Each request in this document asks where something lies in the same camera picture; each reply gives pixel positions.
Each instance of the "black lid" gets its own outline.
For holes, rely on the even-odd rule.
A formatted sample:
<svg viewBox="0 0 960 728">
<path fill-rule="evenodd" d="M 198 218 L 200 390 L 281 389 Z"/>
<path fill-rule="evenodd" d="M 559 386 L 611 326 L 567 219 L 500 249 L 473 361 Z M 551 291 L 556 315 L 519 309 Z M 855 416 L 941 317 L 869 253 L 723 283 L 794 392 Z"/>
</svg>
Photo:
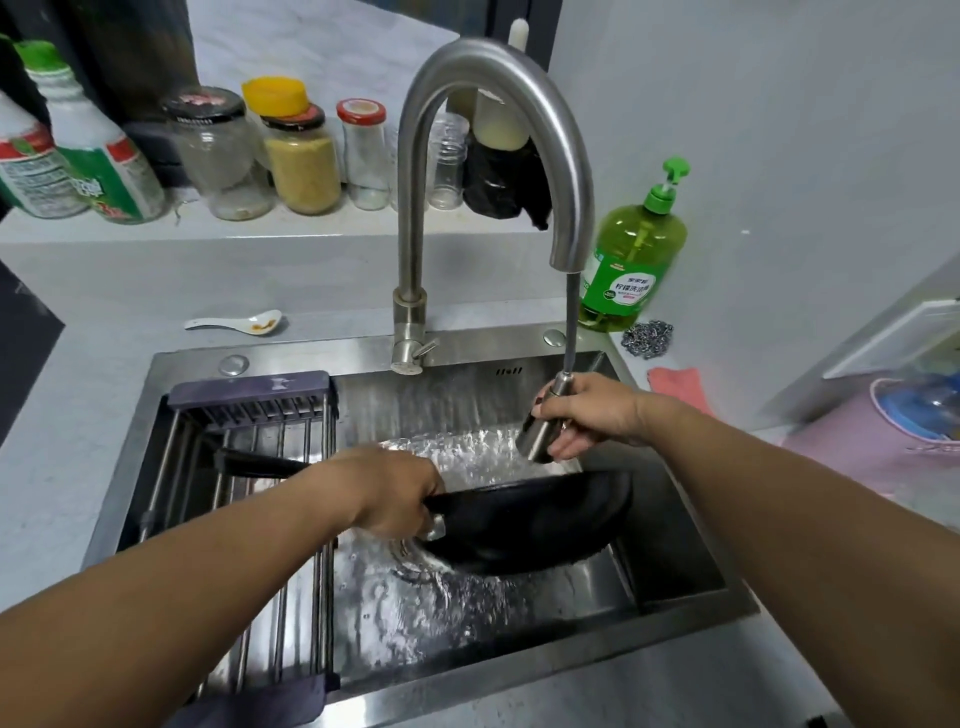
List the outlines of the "black lid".
<svg viewBox="0 0 960 728">
<path fill-rule="evenodd" d="M 326 121 L 324 110 L 316 104 L 311 104 L 303 113 L 296 116 L 261 116 L 260 121 L 271 129 L 280 129 L 285 132 L 306 132 L 310 129 L 319 129 Z"/>
<path fill-rule="evenodd" d="M 168 118 L 193 126 L 223 124 L 247 113 L 247 105 L 238 94 L 209 85 L 184 88 L 164 99 L 160 107 Z"/>
</svg>

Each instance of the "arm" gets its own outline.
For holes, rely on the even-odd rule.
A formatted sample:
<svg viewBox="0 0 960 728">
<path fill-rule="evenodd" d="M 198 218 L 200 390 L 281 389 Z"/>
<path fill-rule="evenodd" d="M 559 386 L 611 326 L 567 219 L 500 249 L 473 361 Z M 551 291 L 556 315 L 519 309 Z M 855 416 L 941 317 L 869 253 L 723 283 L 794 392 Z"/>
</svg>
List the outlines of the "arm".
<svg viewBox="0 0 960 728">
<path fill-rule="evenodd" d="M 0 615 L 0 716 L 146 728 L 179 707 L 283 583 L 353 525 L 424 527 L 429 460 L 348 450 L 134 546 Z"/>
<path fill-rule="evenodd" d="M 678 400 L 577 375 L 534 408 L 572 418 L 575 457 L 606 436 L 649 443 L 747 582 L 862 726 L 960 716 L 960 536 Z"/>
</svg>

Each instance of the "forearm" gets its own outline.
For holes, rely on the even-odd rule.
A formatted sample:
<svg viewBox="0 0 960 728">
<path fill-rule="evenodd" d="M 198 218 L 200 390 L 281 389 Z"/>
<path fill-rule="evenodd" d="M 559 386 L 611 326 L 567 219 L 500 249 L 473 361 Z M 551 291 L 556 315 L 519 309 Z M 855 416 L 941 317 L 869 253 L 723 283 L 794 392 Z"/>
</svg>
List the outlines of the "forearm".
<svg viewBox="0 0 960 728">
<path fill-rule="evenodd" d="M 651 445 L 854 720 L 955 716 L 960 537 L 685 405 L 655 409 Z"/>
<path fill-rule="evenodd" d="M 45 728 L 162 722 L 349 527 L 354 505 L 335 489 L 336 468 L 174 528 L 0 615 L 0 715 Z"/>
</svg>

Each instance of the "green dish soap bottle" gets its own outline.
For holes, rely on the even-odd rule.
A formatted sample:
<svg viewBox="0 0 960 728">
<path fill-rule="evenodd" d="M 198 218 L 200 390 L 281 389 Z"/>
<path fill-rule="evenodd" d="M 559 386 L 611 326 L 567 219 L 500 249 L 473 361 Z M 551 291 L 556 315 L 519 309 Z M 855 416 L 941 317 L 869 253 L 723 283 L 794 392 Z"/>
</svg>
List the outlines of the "green dish soap bottle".
<svg viewBox="0 0 960 728">
<path fill-rule="evenodd" d="M 604 218 L 587 261 L 580 294 L 580 325 L 622 331 L 640 315 L 686 242 L 686 225 L 672 214 L 676 185 L 690 174 L 682 157 L 663 163 L 666 182 L 655 184 L 643 205 L 618 207 Z"/>
</svg>

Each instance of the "bottle label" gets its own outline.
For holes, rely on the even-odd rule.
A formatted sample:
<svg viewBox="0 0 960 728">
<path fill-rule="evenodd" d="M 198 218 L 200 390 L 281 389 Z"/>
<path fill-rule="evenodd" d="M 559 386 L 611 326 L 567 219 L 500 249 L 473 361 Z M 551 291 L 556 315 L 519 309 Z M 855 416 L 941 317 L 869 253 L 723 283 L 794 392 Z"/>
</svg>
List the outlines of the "bottle label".
<svg viewBox="0 0 960 728">
<path fill-rule="evenodd" d="M 73 184 L 101 215 L 122 223 L 152 220 L 163 210 L 163 188 L 128 138 L 99 149 L 60 149 Z"/>
<path fill-rule="evenodd" d="M 0 193 L 36 217 L 68 217 L 86 209 L 39 123 L 22 136 L 0 140 Z"/>
<path fill-rule="evenodd" d="M 628 263 L 615 255 L 594 251 L 584 270 L 580 298 L 585 307 L 597 313 L 637 313 L 663 278 L 667 266 L 669 263 Z"/>
</svg>

